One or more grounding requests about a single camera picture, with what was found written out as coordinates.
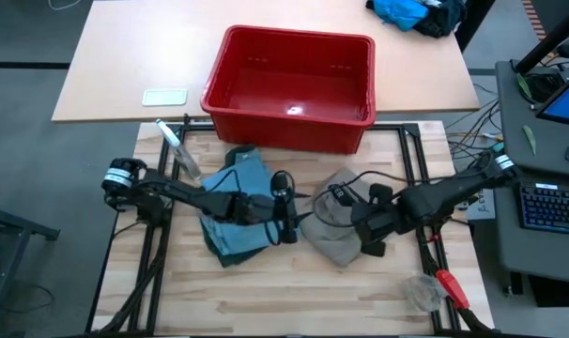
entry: white cable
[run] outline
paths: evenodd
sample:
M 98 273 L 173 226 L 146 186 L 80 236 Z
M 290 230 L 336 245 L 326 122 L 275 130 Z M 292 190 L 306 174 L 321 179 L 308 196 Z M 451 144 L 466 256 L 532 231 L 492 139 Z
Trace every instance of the white cable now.
M 76 0 L 76 2 L 74 2 L 74 3 L 72 3 L 72 4 L 69 4 L 69 5 L 65 5 L 65 6 L 60 7 L 60 8 L 54 7 L 53 4 L 51 3 L 51 0 L 47 0 L 47 3 L 49 4 L 49 7 L 50 7 L 52 10 L 62 10 L 62 9 L 70 8 L 70 7 L 72 7 L 72 6 L 76 6 L 76 5 L 78 5 L 78 3 L 80 3 L 81 1 L 82 1 L 82 0 Z

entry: red plastic bin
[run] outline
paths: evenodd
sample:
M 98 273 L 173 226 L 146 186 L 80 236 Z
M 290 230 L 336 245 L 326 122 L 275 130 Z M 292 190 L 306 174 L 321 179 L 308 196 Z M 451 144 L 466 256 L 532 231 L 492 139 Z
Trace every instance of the red plastic bin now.
M 225 142 L 352 154 L 375 122 L 374 67 L 365 36 L 235 25 L 201 107 Z

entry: gray floor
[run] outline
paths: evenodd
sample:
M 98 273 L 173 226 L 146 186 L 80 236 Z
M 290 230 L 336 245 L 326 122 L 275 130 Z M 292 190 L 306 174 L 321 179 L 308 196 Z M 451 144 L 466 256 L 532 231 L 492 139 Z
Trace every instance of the gray floor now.
M 496 3 L 464 54 L 469 68 L 492 69 L 497 60 L 520 58 L 537 43 L 521 6 L 520 0 Z M 50 10 L 44 0 L 0 0 L 0 61 L 69 62 L 89 7 L 89 0 L 62 11 Z M 0 208 L 62 230 L 56 243 L 33 239 L 19 277 L 50 288 L 54 306 L 4 319 L 5 330 L 27 330 L 28 337 L 83 331 L 115 217 L 100 199 L 100 181 L 110 159 L 131 154 L 137 130 L 137 124 L 51 123 L 65 75 L 59 70 L 0 69 Z M 493 77 L 473 81 L 497 90 Z M 495 98 L 476 90 L 481 103 Z M 442 119 L 449 125 L 460 116 L 387 119 Z M 478 116 L 450 131 L 466 131 Z M 485 131 L 495 129 L 487 126 Z M 457 163 L 458 168 L 463 165 L 465 161 Z M 569 337 L 569 309 L 538 309 L 531 295 L 506 299 L 501 294 L 504 275 L 496 259 L 494 224 L 478 224 L 475 245 L 497 328 Z M 16 294 L 10 304 L 14 307 L 34 305 L 40 298 L 38 291 L 19 283 Z

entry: keyboard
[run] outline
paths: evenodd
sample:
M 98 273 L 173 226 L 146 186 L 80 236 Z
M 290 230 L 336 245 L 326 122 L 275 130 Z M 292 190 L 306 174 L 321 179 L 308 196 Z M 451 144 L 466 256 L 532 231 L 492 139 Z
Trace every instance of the keyboard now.
M 523 181 L 516 197 L 522 227 L 569 234 L 569 186 Z

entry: wooden table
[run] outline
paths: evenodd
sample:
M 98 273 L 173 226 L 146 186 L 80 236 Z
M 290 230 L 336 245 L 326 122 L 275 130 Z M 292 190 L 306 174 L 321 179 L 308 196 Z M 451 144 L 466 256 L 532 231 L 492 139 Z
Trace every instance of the wooden table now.
M 199 100 L 233 24 L 370 36 L 377 43 L 377 110 L 479 108 L 453 35 L 401 32 L 365 0 L 137 0 L 93 2 L 53 121 L 208 117 Z M 143 107 L 154 88 L 186 88 L 184 106 Z
M 421 122 L 424 154 L 431 177 L 454 172 L 441 122 Z M 162 137 L 154 124 L 143 124 L 134 157 L 156 166 Z M 185 144 L 204 174 L 217 172 L 233 145 L 213 131 L 188 133 Z M 379 170 L 403 177 L 399 139 L 391 131 L 367 131 L 356 155 L 327 155 L 262 148 L 264 162 L 296 179 L 299 192 L 312 193 L 322 180 L 344 165 L 356 173 Z M 403 183 L 382 177 L 373 181 Z M 121 214 L 116 231 L 135 218 Z M 144 227 L 115 238 L 109 253 L 93 329 L 104 326 L 130 294 L 136 279 Z M 451 272 L 464 287 L 471 309 L 492 325 L 483 280 L 469 229 L 448 223 L 442 229 Z M 403 281 L 422 271 L 413 232 L 386 239 L 384 258 L 361 255 L 338 269 L 304 239 L 294 245 L 267 248 L 251 260 L 223 269 L 206 248 L 197 211 L 175 205 L 168 245 L 156 334 L 400 334 L 432 333 L 428 314 L 412 308 Z M 141 326 L 146 315 L 143 313 Z

